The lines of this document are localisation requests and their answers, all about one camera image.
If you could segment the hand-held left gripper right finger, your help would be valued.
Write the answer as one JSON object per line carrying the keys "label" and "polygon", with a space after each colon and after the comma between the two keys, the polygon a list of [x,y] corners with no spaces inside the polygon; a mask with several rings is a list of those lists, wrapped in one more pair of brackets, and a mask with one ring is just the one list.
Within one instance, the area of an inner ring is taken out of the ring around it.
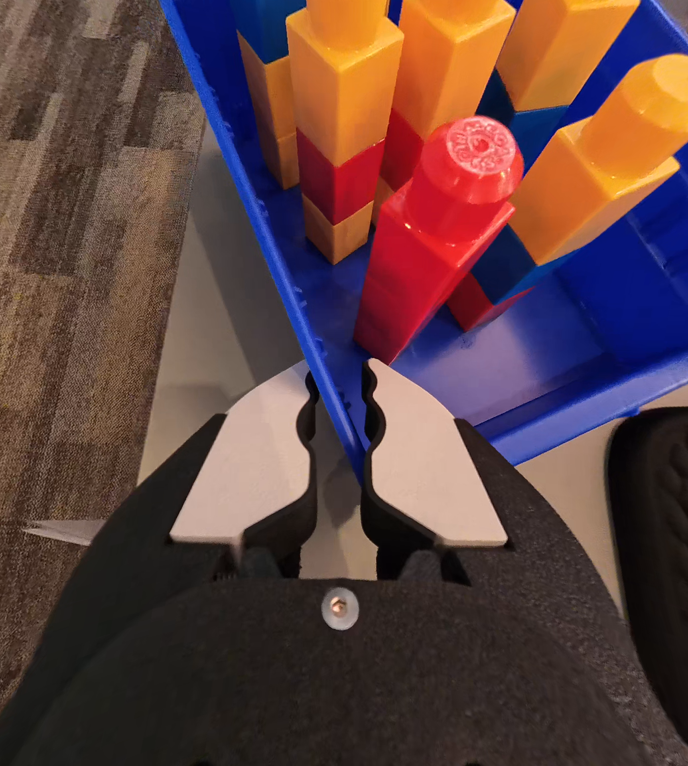
{"label": "hand-held left gripper right finger", "polygon": [[377,359],[362,366],[361,395],[361,526],[376,565],[403,566],[420,551],[441,561],[506,551],[509,536],[465,441],[473,427]]}

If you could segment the blue plastic bin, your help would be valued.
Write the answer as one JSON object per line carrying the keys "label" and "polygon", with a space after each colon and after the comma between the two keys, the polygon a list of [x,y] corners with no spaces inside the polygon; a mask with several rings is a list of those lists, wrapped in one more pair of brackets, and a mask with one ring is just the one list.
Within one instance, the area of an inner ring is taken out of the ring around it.
{"label": "blue plastic bin", "polygon": [[[332,266],[298,188],[262,160],[229,2],[160,2],[268,272],[355,471],[368,448],[352,341],[370,245]],[[679,172],[510,310],[462,333],[447,309],[396,359],[513,465],[688,384],[688,145]]]}

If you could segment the red mega block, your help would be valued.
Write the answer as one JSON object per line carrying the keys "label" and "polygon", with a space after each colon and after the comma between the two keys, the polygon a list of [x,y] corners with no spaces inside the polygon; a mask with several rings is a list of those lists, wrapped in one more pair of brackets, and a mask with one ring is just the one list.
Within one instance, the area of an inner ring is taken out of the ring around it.
{"label": "red mega block", "polygon": [[497,319],[533,288],[493,303],[473,276],[468,273],[446,301],[454,320],[464,332],[482,327]]}

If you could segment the black quilted pad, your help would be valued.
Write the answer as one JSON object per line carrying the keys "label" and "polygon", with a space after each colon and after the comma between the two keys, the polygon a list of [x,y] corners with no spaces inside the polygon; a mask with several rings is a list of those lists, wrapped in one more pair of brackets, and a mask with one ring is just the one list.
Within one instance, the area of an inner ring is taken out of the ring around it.
{"label": "black quilted pad", "polygon": [[636,652],[688,746],[688,407],[644,411],[617,427],[607,491]]}

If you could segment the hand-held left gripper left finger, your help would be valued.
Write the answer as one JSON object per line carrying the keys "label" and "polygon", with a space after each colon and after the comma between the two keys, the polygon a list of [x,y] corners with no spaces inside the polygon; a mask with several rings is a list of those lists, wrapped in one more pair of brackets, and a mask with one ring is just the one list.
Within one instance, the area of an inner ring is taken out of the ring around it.
{"label": "hand-held left gripper left finger", "polygon": [[225,414],[169,536],[227,546],[237,558],[263,548],[282,561],[317,525],[312,440],[319,391],[300,361],[245,394]]}

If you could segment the group of block towers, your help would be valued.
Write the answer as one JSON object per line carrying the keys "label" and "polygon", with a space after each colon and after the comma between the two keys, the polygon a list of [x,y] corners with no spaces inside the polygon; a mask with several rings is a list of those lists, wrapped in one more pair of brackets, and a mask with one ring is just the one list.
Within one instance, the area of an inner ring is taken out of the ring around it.
{"label": "group of block towers", "polygon": [[262,154],[331,264],[375,227],[353,338],[389,365],[515,211],[639,2],[230,2]]}

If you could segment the yellow mega block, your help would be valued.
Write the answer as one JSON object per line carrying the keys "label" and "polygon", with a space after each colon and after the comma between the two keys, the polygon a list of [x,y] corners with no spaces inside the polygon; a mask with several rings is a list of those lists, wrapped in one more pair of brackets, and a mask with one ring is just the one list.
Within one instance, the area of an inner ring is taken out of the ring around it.
{"label": "yellow mega block", "polygon": [[588,118],[559,129],[511,201],[543,266],[589,244],[671,178],[688,143],[688,56],[638,63]]}

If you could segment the blue mega block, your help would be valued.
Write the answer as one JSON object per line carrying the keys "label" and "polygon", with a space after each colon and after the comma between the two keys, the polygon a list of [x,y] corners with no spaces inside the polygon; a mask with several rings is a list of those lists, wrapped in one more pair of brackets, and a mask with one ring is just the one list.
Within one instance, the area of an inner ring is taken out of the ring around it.
{"label": "blue mega block", "polygon": [[511,226],[506,225],[472,267],[470,275],[492,305],[499,305],[535,286],[574,254],[538,265]]}

